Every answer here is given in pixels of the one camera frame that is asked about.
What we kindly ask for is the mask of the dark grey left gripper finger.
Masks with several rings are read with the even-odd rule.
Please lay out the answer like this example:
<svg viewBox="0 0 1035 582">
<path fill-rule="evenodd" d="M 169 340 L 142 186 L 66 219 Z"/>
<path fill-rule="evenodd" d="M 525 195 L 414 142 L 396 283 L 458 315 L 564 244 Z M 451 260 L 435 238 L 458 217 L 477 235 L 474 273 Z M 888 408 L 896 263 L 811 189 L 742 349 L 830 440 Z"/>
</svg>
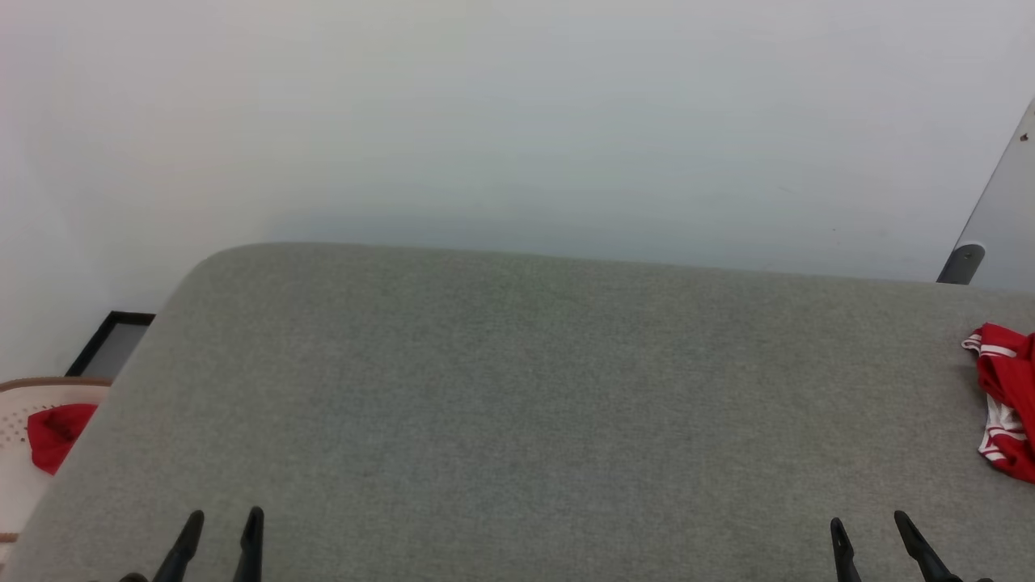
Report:
<svg viewBox="0 0 1035 582">
<path fill-rule="evenodd" d="M 193 511 L 182 527 L 169 553 L 155 572 L 153 582 L 184 581 L 186 568 L 193 561 L 205 523 L 202 511 Z"/>
<path fill-rule="evenodd" d="M 264 512 L 252 506 L 240 539 L 240 556 L 232 580 L 234 582 L 260 582 L 263 570 Z"/>
</svg>

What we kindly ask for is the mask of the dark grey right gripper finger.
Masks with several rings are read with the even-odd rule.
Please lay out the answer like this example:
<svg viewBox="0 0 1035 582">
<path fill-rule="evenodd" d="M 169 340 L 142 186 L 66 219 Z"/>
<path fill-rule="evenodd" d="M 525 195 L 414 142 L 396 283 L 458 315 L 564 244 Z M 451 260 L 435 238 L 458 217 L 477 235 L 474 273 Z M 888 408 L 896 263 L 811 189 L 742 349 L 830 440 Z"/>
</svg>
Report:
<svg viewBox="0 0 1035 582">
<path fill-rule="evenodd" d="M 938 554 L 931 549 L 925 539 L 908 516 L 908 513 L 895 511 L 893 518 L 898 532 L 901 534 L 901 544 L 906 548 L 906 553 L 915 560 L 921 572 L 922 579 L 927 582 L 934 581 L 955 581 L 960 582 L 962 578 L 950 571 L 940 559 Z"/>
<path fill-rule="evenodd" d="M 844 528 L 842 520 L 833 518 L 830 521 L 830 535 L 833 548 L 833 561 L 838 582 L 861 582 L 861 577 L 855 564 L 854 546 Z"/>
</svg>

